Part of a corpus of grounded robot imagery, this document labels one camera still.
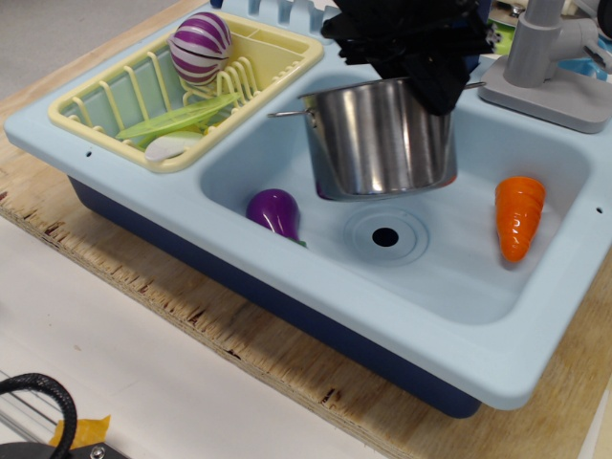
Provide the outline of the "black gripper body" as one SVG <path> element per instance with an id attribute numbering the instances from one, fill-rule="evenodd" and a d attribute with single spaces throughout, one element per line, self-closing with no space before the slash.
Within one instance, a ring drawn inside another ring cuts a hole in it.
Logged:
<path id="1" fill-rule="evenodd" d="M 495 47 L 495 28 L 478 1 L 338 1 L 321 34 L 348 65 L 369 64 L 383 78 L 466 81 L 467 60 Z"/>

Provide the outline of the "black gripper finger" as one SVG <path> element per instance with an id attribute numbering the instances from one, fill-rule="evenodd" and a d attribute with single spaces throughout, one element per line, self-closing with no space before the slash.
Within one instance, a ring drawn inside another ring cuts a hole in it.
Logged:
<path id="1" fill-rule="evenodd" d="M 412 54 L 405 66 L 415 97 L 436 116 L 447 115 L 455 108 L 470 79 L 465 59 L 458 55 Z"/>

